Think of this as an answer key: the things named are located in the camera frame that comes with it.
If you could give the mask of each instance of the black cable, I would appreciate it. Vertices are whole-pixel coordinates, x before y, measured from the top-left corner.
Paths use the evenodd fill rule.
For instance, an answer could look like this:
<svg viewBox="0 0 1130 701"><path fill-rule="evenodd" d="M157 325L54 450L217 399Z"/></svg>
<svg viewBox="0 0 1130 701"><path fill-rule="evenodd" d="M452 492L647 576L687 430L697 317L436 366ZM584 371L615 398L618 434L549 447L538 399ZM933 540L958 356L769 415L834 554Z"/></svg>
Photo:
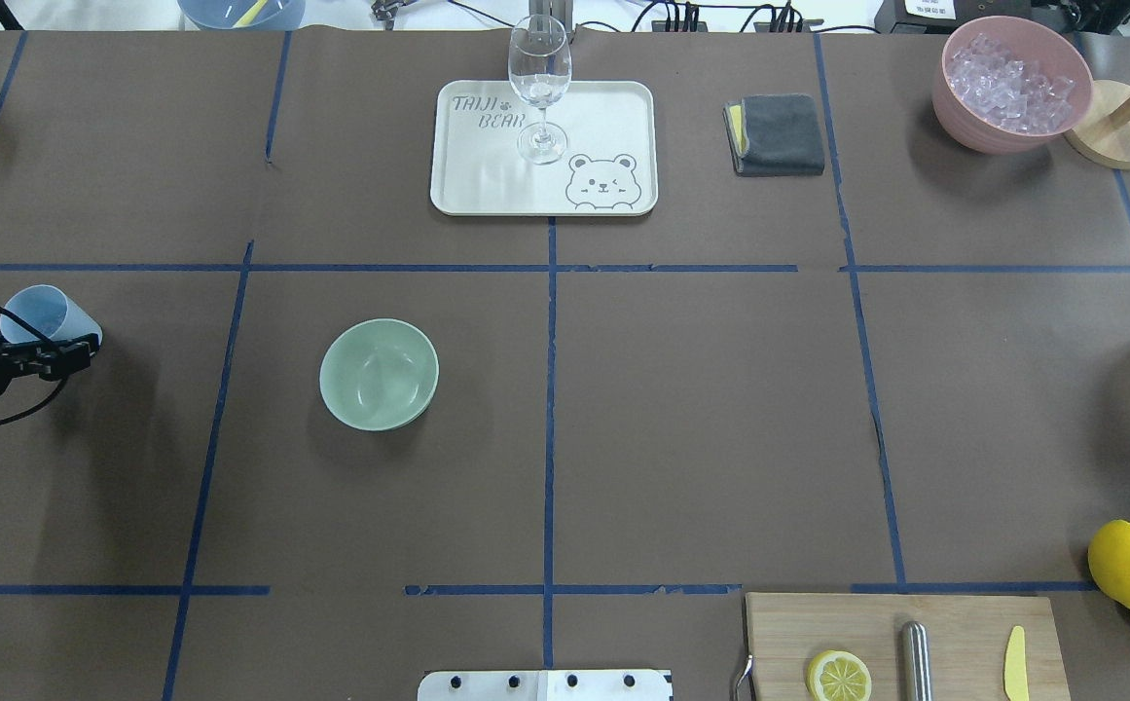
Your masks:
<svg viewBox="0 0 1130 701"><path fill-rule="evenodd" d="M655 5L661 5L661 3L663 5L663 9L666 10L666 15L663 15L663 17L664 17L663 21L667 23L668 21L668 14L667 14L668 1L667 0L652 0L652 1L650 1L649 5L645 6L645 8L643 8L643 11L638 12L638 17L635 17L635 26L629 27L629 31L631 32L638 32L638 23L642 21L642 18L645 18L646 17L646 12L650 12L650 9L654 8Z"/></svg>
<svg viewBox="0 0 1130 701"><path fill-rule="evenodd" d="M458 3L458 0L447 0L447 2L449 2L449 5L457 5L458 8L461 8L462 10L468 10L468 11L471 11L471 12L473 12L476 15L483 15L485 18L490 19L490 21L502 24L503 26L506 26L506 27L512 27L511 24L508 24L506 21L503 21L503 19L497 18L497 17L490 17L490 15L484 12L483 10L479 10L477 8L470 8L470 6L468 6L466 3Z"/></svg>
<svg viewBox="0 0 1130 701"><path fill-rule="evenodd" d="M23 31L24 26L16 19L16 14L11 12L7 3L0 0L0 24L3 28L14 28L14 31Z"/></svg>
<svg viewBox="0 0 1130 701"><path fill-rule="evenodd" d="M59 347L58 343L50 340L50 337L38 331L38 329L36 329L33 324L25 322L25 320L23 319L19 319L16 313L8 312L7 310L0 306L0 314L7 317L7 319L9 320L12 320L12 322L16 322L18 327L23 328L24 331L32 334L32 336L38 338L41 343L45 343L45 347L49 347L50 350L53 350L55 354L62 354L62 349L61 347Z"/></svg>
<svg viewBox="0 0 1130 701"><path fill-rule="evenodd" d="M876 28L876 27L872 27L872 26L867 26L867 25L826 26L824 28L812 28L811 32L816 32L817 34L819 34L820 32L835 32L835 31L838 31L838 28L867 28L868 32L876 32L876 34L880 34L879 28Z"/></svg>
<svg viewBox="0 0 1130 701"><path fill-rule="evenodd" d="M783 6L782 11L773 19L774 26L773 32L785 32L785 25L790 23L790 14L794 11L794 1L790 0L785 6Z"/></svg>
<svg viewBox="0 0 1130 701"><path fill-rule="evenodd" d="M621 32L621 31L619 31L619 28L609 25L609 23L601 23L601 21L599 21L599 19L591 19L591 21L588 21L588 23L579 23L577 26L588 26L588 25L606 26L606 27L610 28L610 31L617 32L617 34L619 34L619 32Z"/></svg>
<svg viewBox="0 0 1130 701"><path fill-rule="evenodd" d="M67 379L70 378L63 377L62 379L60 379L59 384L53 387L52 393L50 393L45 399L41 399L40 403L36 403L35 407L32 407L31 409L25 409L12 417L0 418L0 425L7 425L11 422L20 421L20 418L23 417L28 417L32 414L38 413L41 409L44 409L49 403L53 403L53 398L62 391L63 387L67 386Z"/></svg>
<svg viewBox="0 0 1130 701"><path fill-rule="evenodd" d="M646 17L646 12L650 12L650 9L654 8L655 5L663 5L663 9L666 10L663 12L663 28L666 28L666 31L668 31L668 32L679 32L679 27L681 26L680 15L677 15L677 17L675 19L675 17L672 17L672 11L671 11L671 9L680 10L679 5L677 5L675 0L650 0L650 3L646 5L645 8L643 8L642 12L638 12L638 17L635 18L635 25L633 25L632 27L629 27L631 32L638 32L638 25L642 23L642 19ZM777 6L774 6L774 5L759 5L759 6L755 6L755 5L694 5L694 3L685 3L685 5L686 5L686 25L689 25L689 23L690 23L689 11L692 9L694 11L695 24L698 21L698 10L701 10L701 9L709 9L709 10L753 10L753 12L750 14L750 17L747 17L747 23L742 24L742 26L741 26L742 31L746 31L748 24L750 24L750 18L754 18L755 14L757 11L759 11L759 10L763 10L763 9L771 9L771 11L773 11L773 21L771 21L771 25L773 25L773 31L775 31L775 26L776 26L776 10L780 10L780 8L777 8ZM797 11L797 8L791 8L791 6L786 5L786 9L789 10L788 19L789 19L789 21L791 24L796 23L796 18L797 18L798 23L803 23L805 21L803 17L802 17L802 12Z"/></svg>
<svg viewBox="0 0 1130 701"><path fill-rule="evenodd" d="M741 23L741 28L739 28L738 34L741 34L742 32L747 31L747 27L750 26L750 19L755 18L755 15L759 14L760 10L771 10L773 11L773 19L776 18L776 6L774 5L757 6L757 8L755 8L754 10L750 11L750 14L747 15L747 21Z"/></svg>

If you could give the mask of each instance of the glass base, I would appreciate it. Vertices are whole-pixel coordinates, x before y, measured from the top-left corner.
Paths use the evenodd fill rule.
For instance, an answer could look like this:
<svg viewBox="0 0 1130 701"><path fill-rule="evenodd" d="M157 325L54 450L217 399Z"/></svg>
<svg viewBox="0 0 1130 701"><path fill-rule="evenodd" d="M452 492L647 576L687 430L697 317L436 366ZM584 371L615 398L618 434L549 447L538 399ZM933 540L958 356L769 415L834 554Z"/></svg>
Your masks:
<svg viewBox="0 0 1130 701"><path fill-rule="evenodd" d="M559 124L548 122L546 129L539 131L541 124L534 122L516 135L516 150L521 157L534 165L555 164L565 155L568 148L568 137Z"/></svg>

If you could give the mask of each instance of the metal clamp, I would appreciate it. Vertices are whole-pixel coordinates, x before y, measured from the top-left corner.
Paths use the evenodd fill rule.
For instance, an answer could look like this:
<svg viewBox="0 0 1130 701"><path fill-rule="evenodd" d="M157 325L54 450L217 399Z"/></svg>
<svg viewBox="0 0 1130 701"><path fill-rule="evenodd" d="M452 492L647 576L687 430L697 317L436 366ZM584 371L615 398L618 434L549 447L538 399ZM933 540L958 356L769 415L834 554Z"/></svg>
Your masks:
<svg viewBox="0 0 1130 701"><path fill-rule="evenodd" d="M729 701L738 701L739 689L741 689L741 683L750 678L750 675L755 673L755 656L747 656L747 666L744 666L738 676L733 680L733 687L729 689ZM755 698L755 683L750 684L750 696Z"/></svg>
<svg viewBox="0 0 1130 701"><path fill-rule="evenodd" d="M395 28L397 12L400 8L416 2L417 0L374 0L370 6L370 12L374 15L374 19L383 23L385 31L391 32Z"/></svg>

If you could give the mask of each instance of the cutting board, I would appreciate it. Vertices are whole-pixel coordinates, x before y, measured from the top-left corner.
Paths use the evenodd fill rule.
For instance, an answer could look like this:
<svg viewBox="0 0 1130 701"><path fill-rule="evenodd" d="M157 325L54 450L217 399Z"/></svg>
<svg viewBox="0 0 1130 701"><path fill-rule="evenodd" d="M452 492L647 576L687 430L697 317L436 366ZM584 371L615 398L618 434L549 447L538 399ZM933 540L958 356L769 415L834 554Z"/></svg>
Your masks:
<svg viewBox="0 0 1130 701"><path fill-rule="evenodd" d="M824 649L847 649L872 675L872 701L903 698L902 625L929 631L935 698L1006 701L1001 667L1015 625L1027 631L1032 701L1070 701L1050 600L1042 596L747 594L755 696L810 701L806 667Z"/></svg>

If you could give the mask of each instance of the yellow knife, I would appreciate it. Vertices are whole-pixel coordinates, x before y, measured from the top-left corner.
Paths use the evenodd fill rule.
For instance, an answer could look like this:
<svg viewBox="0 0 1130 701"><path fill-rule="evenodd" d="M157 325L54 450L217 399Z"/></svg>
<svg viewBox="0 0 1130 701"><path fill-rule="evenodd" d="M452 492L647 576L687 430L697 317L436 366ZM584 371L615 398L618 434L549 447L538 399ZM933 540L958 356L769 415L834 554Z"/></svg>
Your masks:
<svg viewBox="0 0 1130 701"><path fill-rule="evenodd" d="M266 8L266 0L257 0L252 8L249 8L247 12L241 15L241 18L235 20L234 27L250 26L253 24L253 19L257 19L258 15L262 12L262 8Z"/></svg>
<svg viewBox="0 0 1130 701"><path fill-rule="evenodd" d="M1027 644L1023 626L1010 630L1010 642L1006 643L1006 695L1010 701L1028 701Z"/></svg>

